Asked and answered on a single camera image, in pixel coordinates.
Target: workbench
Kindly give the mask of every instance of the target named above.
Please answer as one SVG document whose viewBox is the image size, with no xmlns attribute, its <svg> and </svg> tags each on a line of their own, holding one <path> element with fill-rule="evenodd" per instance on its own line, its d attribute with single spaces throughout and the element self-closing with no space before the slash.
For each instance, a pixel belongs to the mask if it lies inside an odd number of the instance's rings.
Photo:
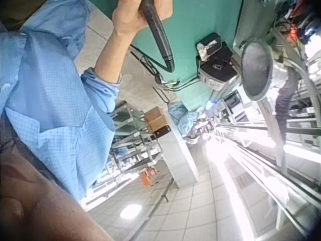
<svg viewBox="0 0 321 241">
<path fill-rule="evenodd" d="M 91 0 L 109 18 L 117 6 L 117 0 Z M 241 0 L 174 0 L 174 14 L 164 21 L 175 60 L 175 72 L 159 72 L 164 80 L 179 79 L 181 84 L 197 75 L 196 44 L 212 32 L 218 33 L 229 47 L 233 47 Z M 134 46 L 163 63 L 154 38 L 146 28 L 133 41 Z M 179 92 L 178 98 L 189 111 L 205 106 L 212 89 L 196 83 Z"/>
</svg>

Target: person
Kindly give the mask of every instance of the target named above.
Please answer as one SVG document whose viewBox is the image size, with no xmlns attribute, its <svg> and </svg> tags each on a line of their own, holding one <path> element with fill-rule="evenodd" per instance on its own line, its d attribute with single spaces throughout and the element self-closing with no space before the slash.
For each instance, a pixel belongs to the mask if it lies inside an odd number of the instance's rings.
<svg viewBox="0 0 321 241">
<path fill-rule="evenodd" d="M 146 27 L 140 2 L 118 1 L 108 42 L 79 76 L 86 0 L 1 1 L 2 240 L 111 240 L 78 202 L 108 157 L 121 67 Z M 172 0 L 154 4 L 172 15 Z"/>
</svg>

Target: shirt sleeve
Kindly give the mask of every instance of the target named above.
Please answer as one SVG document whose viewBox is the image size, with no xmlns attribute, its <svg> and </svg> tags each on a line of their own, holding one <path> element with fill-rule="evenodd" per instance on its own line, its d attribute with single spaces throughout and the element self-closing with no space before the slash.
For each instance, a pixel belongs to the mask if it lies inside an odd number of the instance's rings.
<svg viewBox="0 0 321 241">
<path fill-rule="evenodd" d="M 93 68 L 85 70 L 81 75 L 81 80 L 94 107 L 101 109 L 104 113 L 111 113 L 115 110 L 119 84 L 101 80 Z"/>
</svg>

